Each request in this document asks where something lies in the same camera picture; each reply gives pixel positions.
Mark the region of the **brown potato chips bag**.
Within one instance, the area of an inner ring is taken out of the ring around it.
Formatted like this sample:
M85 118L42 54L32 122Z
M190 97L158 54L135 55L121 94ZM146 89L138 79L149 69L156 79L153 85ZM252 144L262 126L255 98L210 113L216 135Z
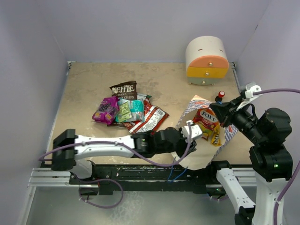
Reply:
M117 96L118 99L137 100L136 81L128 81L116 84L110 87L112 96ZM122 122L117 122L116 119L109 126L121 126Z

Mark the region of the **green candy packet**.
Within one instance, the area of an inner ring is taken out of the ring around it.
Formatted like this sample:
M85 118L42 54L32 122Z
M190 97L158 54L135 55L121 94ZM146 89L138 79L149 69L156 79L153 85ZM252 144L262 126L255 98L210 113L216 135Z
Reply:
M132 118L132 113L130 111L129 103L124 102L121 105L119 105L119 112L116 117L117 122L124 122L128 119Z

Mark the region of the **purple snack packet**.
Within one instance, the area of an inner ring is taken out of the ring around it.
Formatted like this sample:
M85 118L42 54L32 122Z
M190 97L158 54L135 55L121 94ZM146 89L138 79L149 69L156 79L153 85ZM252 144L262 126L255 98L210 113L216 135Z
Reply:
M112 124L119 113L118 101L117 96L104 98L93 114L92 119L95 122L105 123L107 125Z

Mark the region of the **round drawer box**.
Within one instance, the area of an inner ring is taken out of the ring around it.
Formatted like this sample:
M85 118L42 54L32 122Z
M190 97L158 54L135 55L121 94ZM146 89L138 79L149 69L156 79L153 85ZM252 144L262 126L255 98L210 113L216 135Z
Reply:
M214 85L225 77L229 69L223 42L214 36L193 39L186 47L185 60L189 84Z

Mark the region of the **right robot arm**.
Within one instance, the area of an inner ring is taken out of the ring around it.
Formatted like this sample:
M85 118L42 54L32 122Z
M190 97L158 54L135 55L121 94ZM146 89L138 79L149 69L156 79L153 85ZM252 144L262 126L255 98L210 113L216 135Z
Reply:
M269 108L257 118L249 113L253 104L238 97L226 103L211 103L221 127L236 127L252 144L250 161L255 172L256 201L248 199L239 182L232 178L229 167L215 167L209 171L209 180L220 183L234 209L237 225L283 224L284 195L295 179L293 159L284 146L292 132L289 115L281 109Z

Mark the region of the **orange snack packet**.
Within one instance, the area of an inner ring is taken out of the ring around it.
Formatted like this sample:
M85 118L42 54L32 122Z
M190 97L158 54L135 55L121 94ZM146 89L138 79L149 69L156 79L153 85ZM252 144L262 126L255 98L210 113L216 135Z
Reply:
M193 122L202 130L202 138L208 141L214 134L220 134L220 123L209 108L198 109Z

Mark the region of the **yellow m&m packet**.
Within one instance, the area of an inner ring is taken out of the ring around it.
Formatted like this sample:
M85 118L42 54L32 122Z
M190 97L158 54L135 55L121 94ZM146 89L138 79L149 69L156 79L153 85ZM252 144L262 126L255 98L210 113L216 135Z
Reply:
M211 137L211 145L215 146L215 147L219 147L222 145L221 143L221 139L220 139L220 125L217 125L214 130L213 130L213 133L212 133L212 137Z

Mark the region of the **black table edge rail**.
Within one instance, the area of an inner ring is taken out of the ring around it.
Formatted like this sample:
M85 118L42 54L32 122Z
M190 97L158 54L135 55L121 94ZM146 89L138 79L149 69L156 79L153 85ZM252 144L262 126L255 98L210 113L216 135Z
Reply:
M29 185L32 187L80 188L86 195L111 195L114 191L192 192L194 194L222 194L216 169L208 166L196 171L180 165L173 168L154 165L96 165L96 177L80 181L69 171L55 172L50 167L34 168Z

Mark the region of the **teal snack packet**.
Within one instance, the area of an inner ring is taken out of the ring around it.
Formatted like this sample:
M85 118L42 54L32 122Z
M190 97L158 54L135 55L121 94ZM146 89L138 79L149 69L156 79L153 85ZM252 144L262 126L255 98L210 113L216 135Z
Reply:
M126 100L120 99L118 105L121 105L124 102L129 103L130 111L132 113L132 118L124 122L134 122L134 121L144 121L144 104L141 100Z

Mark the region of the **green chips bag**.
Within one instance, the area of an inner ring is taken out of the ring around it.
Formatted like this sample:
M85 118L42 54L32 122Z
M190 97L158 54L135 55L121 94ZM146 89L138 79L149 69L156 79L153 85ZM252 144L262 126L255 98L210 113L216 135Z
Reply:
M144 101L146 98L150 99L152 96L148 94L137 93L137 99Z

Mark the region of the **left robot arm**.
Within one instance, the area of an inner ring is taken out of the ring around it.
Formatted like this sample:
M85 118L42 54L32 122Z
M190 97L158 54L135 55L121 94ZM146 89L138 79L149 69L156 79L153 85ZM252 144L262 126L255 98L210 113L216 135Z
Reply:
M195 151L196 140L202 137L198 125L180 129L139 132L113 138L92 138L76 135L67 129L53 141L51 169L69 171L86 184L96 180L95 164L91 157L117 156L141 158L148 161L154 155L175 152L180 158Z

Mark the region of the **blue checkered paper bag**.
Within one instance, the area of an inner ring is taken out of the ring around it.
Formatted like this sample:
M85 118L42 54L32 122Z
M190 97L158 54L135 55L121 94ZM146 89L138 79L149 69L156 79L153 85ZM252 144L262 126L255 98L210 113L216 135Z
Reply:
M200 111L207 110L210 105L210 101L195 95L188 103L186 109L182 113L176 128L183 127L186 122L192 120ZM200 137L196 142L195 150L189 153L181 162L180 165L189 170L199 170L208 166L222 150L226 148L233 137L238 133L238 129L230 125L229 127L221 127L219 140L221 141L220 146L212 144L213 139L210 137L207 141Z

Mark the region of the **red doritos bag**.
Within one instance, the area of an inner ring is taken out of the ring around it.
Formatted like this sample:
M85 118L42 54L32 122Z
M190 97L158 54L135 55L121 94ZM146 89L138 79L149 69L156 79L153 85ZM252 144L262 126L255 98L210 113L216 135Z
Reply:
M152 105L147 97L144 103L144 121L124 122L123 125L131 133L147 132L150 130L157 131L161 124L169 117L161 108Z

